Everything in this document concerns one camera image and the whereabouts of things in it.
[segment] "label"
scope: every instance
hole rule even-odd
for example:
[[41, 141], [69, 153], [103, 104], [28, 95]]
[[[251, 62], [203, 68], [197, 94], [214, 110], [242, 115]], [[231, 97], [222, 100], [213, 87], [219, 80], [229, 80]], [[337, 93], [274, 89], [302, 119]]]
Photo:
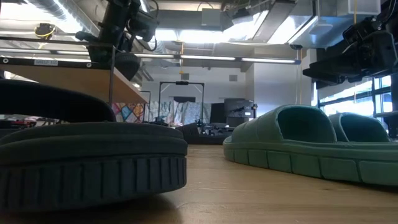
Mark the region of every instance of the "label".
[[36, 59], [36, 60], [35, 60], [35, 65], [58, 66], [58, 61], [57, 61], [57, 60], [41, 60], [41, 59]]

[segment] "ceiling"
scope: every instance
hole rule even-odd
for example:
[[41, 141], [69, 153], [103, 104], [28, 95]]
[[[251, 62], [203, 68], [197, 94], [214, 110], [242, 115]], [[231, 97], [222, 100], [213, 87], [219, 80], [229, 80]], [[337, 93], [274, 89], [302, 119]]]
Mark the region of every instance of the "ceiling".
[[[107, 1], [105, 0], [58, 0], [64, 2], [68, 11], [78, 24], [84, 27], [92, 34], [98, 34], [98, 27], [96, 24], [102, 21]], [[145, 7], [152, 8], [151, 13], [154, 14], [155, 5], [152, 1], [146, 2], [142, 0]], [[31, 5], [24, 4], [22, 0], [8, 0], [3, 3], [2, 11], [0, 13], [0, 35], [1, 36], [14, 36], [14, 37], [27, 37], [36, 39], [33, 31], [35, 27], [41, 22], [57, 23], [54, 15], [49, 12]], [[296, 58], [297, 51], [292, 50], [286, 42], [290, 39], [287, 36], [294, 35], [302, 30], [306, 23], [309, 22], [314, 16], [314, 4], [312, 0], [212, 0], [211, 2], [202, 2], [200, 0], [191, 1], [164, 1], [159, 2], [159, 27], [173, 27], [177, 26], [201, 26], [201, 29], [224, 30], [231, 26], [231, 16], [237, 12], [238, 9], [250, 6], [248, 11], [251, 14], [268, 11], [268, 15], [263, 23], [260, 23], [259, 31], [256, 38], [253, 40], [234, 40], [222, 43], [189, 43], [184, 45], [181, 43], [176, 44], [174, 41], [161, 41], [157, 53], [168, 54], [190, 54], [190, 55], [212, 55], [212, 56], [231, 56], [231, 57], [273, 57], [273, 58]], [[338, 15], [337, 5], [339, 0], [326, 0], [322, 1], [321, 16], [325, 22], [333, 24], [333, 30], [327, 34], [314, 36], [309, 34], [309, 30], [317, 23], [306, 27], [306, 32], [300, 35], [293, 44], [300, 44], [304, 47], [317, 48], [327, 47], [340, 41], [341, 32], [353, 23], [353, 17], [349, 13], [346, 15]], [[214, 8], [215, 11], [221, 16], [219, 26], [209, 27], [203, 25], [203, 13], [206, 9]], [[67, 29], [59, 26], [55, 31], [53, 40], [76, 40], [72, 35], [68, 35]], [[237, 32], [246, 32], [245, 27], [241, 27]], [[266, 39], [271, 39], [274, 34], [276, 42], [281, 41], [279, 45], [267, 45]], [[135, 44], [135, 51], [142, 52], [142, 47]], [[79, 45], [59, 45], [47, 44], [39, 45], [32, 42], [15, 42], [15, 41], [0, 41], [0, 47], [6, 48], [28, 48], [28, 49], [57, 49], [57, 50], [85, 50], [84, 46]], [[8, 54], [10, 56], [18, 56], [17, 54]], [[38, 57], [37, 55], [24, 54], [21, 57]], [[41, 55], [41, 57], [53, 57], [51, 55]], [[77, 58], [80, 60], [88, 60], [88, 57], [70, 57], [67, 55], [58, 56], [60, 58]], [[222, 62], [211, 60], [144, 60], [146, 68], [149, 67], [203, 67], [203, 68], [240, 68], [245, 72], [250, 64], [242, 62]]]

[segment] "wooden surface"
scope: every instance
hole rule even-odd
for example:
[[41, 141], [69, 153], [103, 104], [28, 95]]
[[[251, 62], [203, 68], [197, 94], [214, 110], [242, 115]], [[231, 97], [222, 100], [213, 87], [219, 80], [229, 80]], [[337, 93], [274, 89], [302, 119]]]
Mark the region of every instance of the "wooden surface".
[[398, 189], [303, 177], [228, 162], [190, 146], [188, 184], [74, 212], [0, 215], [0, 223], [398, 223]]
[[[105, 102], [109, 101], [109, 70], [5, 64], [0, 65], [0, 68], [39, 83], [79, 91]], [[140, 91], [116, 68], [113, 103], [147, 103]]]

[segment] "pipe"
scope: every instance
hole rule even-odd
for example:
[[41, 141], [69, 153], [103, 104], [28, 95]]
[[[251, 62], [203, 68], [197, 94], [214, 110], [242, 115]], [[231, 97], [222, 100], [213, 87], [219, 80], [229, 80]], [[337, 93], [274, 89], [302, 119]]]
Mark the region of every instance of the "pipe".
[[66, 33], [89, 32], [97, 36], [96, 24], [71, 0], [25, 0], [46, 13], [53, 15], [54, 23]]

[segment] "green slide sandal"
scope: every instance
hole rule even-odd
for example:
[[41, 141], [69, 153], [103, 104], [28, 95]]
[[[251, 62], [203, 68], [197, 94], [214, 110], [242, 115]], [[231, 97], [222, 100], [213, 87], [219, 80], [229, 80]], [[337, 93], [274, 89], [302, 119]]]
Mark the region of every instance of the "green slide sandal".
[[329, 119], [311, 106], [278, 107], [239, 125], [225, 139], [224, 155], [240, 164], [310, 177], [398, 185], [398, 144], [389, 142], [381, 124], [339, 116]]

